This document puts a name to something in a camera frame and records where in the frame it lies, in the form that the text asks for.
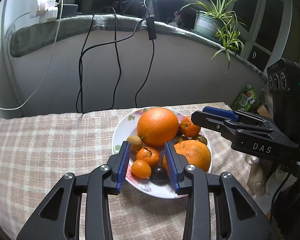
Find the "gloved right hand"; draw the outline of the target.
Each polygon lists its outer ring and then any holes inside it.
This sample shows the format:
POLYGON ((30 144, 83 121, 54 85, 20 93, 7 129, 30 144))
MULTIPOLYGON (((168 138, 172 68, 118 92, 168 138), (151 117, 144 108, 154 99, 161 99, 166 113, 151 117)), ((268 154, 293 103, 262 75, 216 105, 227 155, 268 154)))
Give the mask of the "gloved right hand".
POLYGON ((262 159, 252 155, 245 156, 245 162, 250 165, 250 173, 247 181, 247 187, 253 196, 272 195, 275 190, 270 189, 270 183, 281 181, 288 175, 287 172, 281 170, 281 165, 275 168, 272 174, 266 174, 262 166, 262 159))

